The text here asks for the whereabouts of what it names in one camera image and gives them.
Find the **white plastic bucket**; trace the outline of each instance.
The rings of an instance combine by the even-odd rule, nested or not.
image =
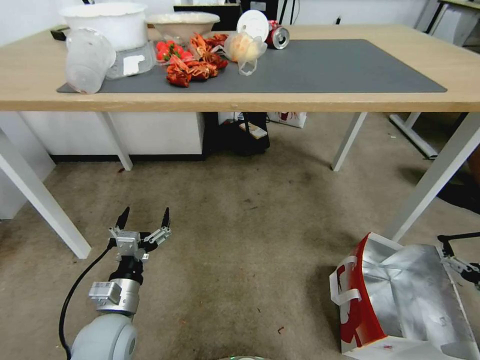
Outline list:
[[[116,51],[140,48],[148,41],[146,5],[105,2],[60,10],[71,29],[93,29],[105,36]]]

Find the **wooden tabletop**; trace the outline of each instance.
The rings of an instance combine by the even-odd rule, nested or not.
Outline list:
[[[366,39],[448,91],[57,93],[65,82],[65,43],[42,32],[0,47],[0,111],[480,112],[480,56],[473,52],[401,25],[307,25],[289,29],[292,39]]]

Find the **white bowl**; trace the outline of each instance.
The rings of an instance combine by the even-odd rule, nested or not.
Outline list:
[[[214,24],[220,22],[220,16],[208,12],[180,11],[151,15],[146,22],[152,24],[166,40],[187,44],[194,33],[203,35],[212,31]]]
[[[106,2],[66,7],[60,15],[71,29],[93,29],[105,36],[116,51],[123,51],[147,43],[146,7],[135,2]]]

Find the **gray desk mat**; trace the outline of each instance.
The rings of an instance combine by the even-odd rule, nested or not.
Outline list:
[[[64,84],[59,93],[74,93]],[[363,39],[292,40],[267,49],[256,72],[240,75],[229,63],[218,77],[170,85],[166,69],[106,79],[100,93],[442,93],[447,89]]]

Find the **crayfish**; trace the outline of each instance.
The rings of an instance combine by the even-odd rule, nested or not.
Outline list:
[[[219,74],[219,69],[228,65],[226,59],[221,58],[211,50],[225,42],[227,35],[216,34],[205,40],[195,33],[190,39],[190,44],[196,50],[200,60],[181,60],[178,56],[170,57],[170,65],[166,69],[166,79],[172,85],[188,88],[190,81],[205,81]]]

